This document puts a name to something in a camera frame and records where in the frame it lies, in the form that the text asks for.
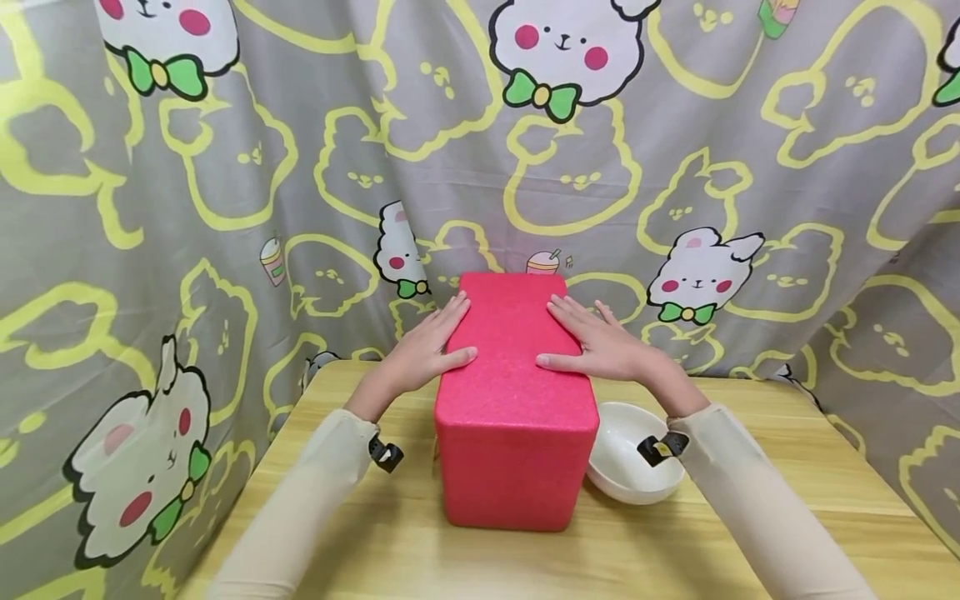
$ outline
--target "pink cheek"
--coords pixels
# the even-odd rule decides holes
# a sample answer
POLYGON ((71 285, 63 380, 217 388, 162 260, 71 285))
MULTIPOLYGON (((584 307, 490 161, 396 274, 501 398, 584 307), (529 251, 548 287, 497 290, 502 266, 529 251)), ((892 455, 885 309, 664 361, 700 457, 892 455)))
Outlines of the pink cheek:
POLYGON ((154 495, 149 492, 143 492, 134 498, 131 503, 127 505, 127 508, 124 509, 123 514, 120 515, 120 526, 128 527, 136 523, 136 520, 147 512, 147 509, 150 508, 150 503, 153 501, 154 495))
POLYGON ((210 20, 200 11, 189 9, 180 13, 180 26, 192 36, 210 33, 210 20))
POLYGON ((180 411, 180 423, 178 423, 178 429, 182 436, 186 435, 186 432, 190 431, 190 409, 184 408, 180 411))
POLYGON ((523 50, 530 50, 540 41, 540 34, 537 33, 537 28, 533 25, 521 25, 516 29, 514 41, 523 50))
POLYGON ((123 18, 123 5, 120 0, 100 0, 100 8, 108 17, 119 21, 123 18))
POLYGON ((133 427, 123 423, 117 425, 116 427, 109 430, 107 435, 104 437, 104 453, 109 456, 117 451, 117 448, 120 447, 129 436, 133 433, 133 427))
POLYGON ((584 56, 584 64, 591 71, 599 71, 607 66, 608 59, 606 50, 600 46, 593 46, 587 50, 587 54, 584 56))

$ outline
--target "cartoon bunny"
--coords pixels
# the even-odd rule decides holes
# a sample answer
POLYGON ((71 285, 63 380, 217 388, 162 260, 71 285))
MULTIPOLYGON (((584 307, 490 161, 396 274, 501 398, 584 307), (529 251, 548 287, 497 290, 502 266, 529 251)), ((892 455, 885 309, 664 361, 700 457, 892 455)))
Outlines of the cartoon bunny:
POLYGON ((507 0, 490 19, 490 56, 510 76, 507 106, 555 123, 613 98, 643 64, 641 22, 660 0, 507 0))
POLYGON ((647 303, 660 307, 664 323, 709 323, 750 277, 750 260, 764 241, 753 233, 723 243, 714 228, 682 233, 650 284, 647 303))
POLYGON ((401 298, 408 300, 430 293, 414 233, 400 201, 380 210, 380 239, 376 242, 373 262, 381 277, 396 284, 396 294, 401 298))
POLYGON ((947 82, 933 94, 933 106, 949 107, 960 102, 960 17, 953 22, 947 33, 940 56, 937 57, 940 68, 949 73, 947 82))
POLYGON ((113 566, 148 533, 154 544, 170 535, 210 467, 209 414, 204 374, 182 366, 164 337, 156 389, 117 400, 63 465, 85 504, 77 568, 113 566))
POLYGON ((208 91, 207 77, 240 60, 229 0, 97 0, 104 42, 127 62, 133 88, 149 96, 169 89, 191 101, 208 91))
POLYGON ((306 386, 310 384, 310 380, 317 374, 317 371, 335 360, 340 360, 340 357, 333 352, 320 352, 314 354, 313 358, 306 359, 303 377, 300 378, 300 393, 303 394, 303 390, 306 390, 306 386))

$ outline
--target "finger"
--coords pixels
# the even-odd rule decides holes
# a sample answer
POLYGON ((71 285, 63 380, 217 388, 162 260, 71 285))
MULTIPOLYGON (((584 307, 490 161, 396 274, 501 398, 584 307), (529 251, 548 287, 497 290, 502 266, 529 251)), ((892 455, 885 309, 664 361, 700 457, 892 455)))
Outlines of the finger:
POLYGON ((557 304, 563 310, 563 312, 567 313, 572 319, 584 325, 592 324, 593 316, 590 315, 590 313, 586 310, 586 308, 578 304, 577 301, 571 298, 570 296, 560 298, 554 295, 552 297, 552 300, 555 304, 557 304))
POLYGON ((593 317, 593 315, 590 314, 590 311, 588 311, 580 302, 574 300, 570 296, 565 297, 564 302, 566 302, 570 309, 578 315, 582 315, 584 318, 593 317))
POLYGON ((453 335, 453 332, 457 329, 457 325, 460 324, 460 321, 464 319, 469 310, 469 298, 457 299, 456 302, 451 302, 450 305, 444 309, 444 313, 437 318, 437 323, 434 326, 438 334, 443 338, 442 341, 444 344, 446 340, 453 335))
POLYGON ((436 310, 433 311, 432 313, 430 313, 429 315, 427 315, 427 316, 426 316, 426 319, 424 319, 423 321, 421 321, 420 324, 417 325, 417 327, 426 327, 426 326, 429 325, 431 322, 433 322, 433 320, 435 320, 435 319, 437 318, 437 315, 439 315, 439 314, 440 314, 440 312, 438 312, 438 311, 436 311, 436 310))
POLYGON ((620 329, 623 328, 623 325, 620 324, 620 321, 618 321, 616 317, 613 315, 613 311, 610 310, 609 306, 607 306, 600 300, 595 302, 595 304, 596 304, 597 310, 600 311, 600 315, 603 317, 603 320, 607 322, 607 324, 613 325, 614 327, 617 327, 620 329))
POLYGON ((537 357, 537 366, 549 371, 559 372, 586 372, 587 366, 584 355, 570 356, 567 354, 541 354, 537 357))
POLYGON ((467 292, 460 291, 456 296, 451 298, 444 306, 443 310, 440 311, 441 321, 445 320, 451 314, 455 313, 459 306, 467 299, 467 292))
POLYGON ((477 348, 460 348, 459 350, 454 350, 449 354, 443 354, 438 356, 436 359, 436 374, 445 373, 453 369, 458 369, 465 365, 473 362, 473 359, 477 357, 477 348))
POLYGON ((556 302, 548 302, 546 309, 554 319, 557 320, 564 329, 566 329, 578 342, 584 341, 584 335, 587 333, 587 326, 569 309, 564 308, 556 302))

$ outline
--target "gray curtain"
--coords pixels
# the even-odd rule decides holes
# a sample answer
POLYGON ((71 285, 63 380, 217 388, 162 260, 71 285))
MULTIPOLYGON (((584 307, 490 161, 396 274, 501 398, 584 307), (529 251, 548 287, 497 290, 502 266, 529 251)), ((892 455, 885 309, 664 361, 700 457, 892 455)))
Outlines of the gray curtain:
POLYGON ((0 596, 172 597, 310 377, 477 270, 800 386, 960 553, 958 17, 0 4, 0 596))

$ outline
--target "green bow tie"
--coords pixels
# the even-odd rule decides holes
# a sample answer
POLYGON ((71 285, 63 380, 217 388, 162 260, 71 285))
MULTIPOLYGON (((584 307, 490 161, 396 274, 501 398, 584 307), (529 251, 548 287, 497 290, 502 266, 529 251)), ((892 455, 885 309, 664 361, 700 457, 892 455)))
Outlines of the green bow tie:
POLYGON ((206 95, 206 80, 196 57, 173 57, 166 62, 149 61, 136 50, 127 50, 130 82, 141 96, 149 96, 155 87, 172 89, 186 100, 198 101, 206 95))
POLYGON ((429 294, 430 286, 426 281, 411 281, 410 279, 401 279, 396 283, 396 294, 404 300, 409 300, 417 294, 429 294))
POLYGON ((210 468, 210 454, 200 444, 194 444, 190 451, 190 467, 187 473, 187 480, 180 490, 180 494, 170 501, 163 510, 157 513, 154 520, 150 521, 150 527, 154 530, 154 543, 158 543, 174 530, 174 525, 180 519, 180 513, 183 512, 183 504, 190 499, 197 484, 210 468))
POLYGON ((579 85, 550 87, 547 84, 538 84, 530 73, 516 69, 510 74, 510 82, 503 90, 503 101, 514 108, 530 104, 543 108, 554 123, 562 125, 573 118, 581 93, 579 85))
POLYGON ((953 73, 947 82, 933 94, 933 106, 949 107, 960 102, 960 71, 953 73))
POLYGON ((707 304, 700 308, 689 308, 680 306, 673 302, 668 302, 660 309, 657 316, 664 323, 673 323, 675 321, 692 321, 697 325, 705 325, 713 318, 713 312, 716 311, 716 304, 707 304))

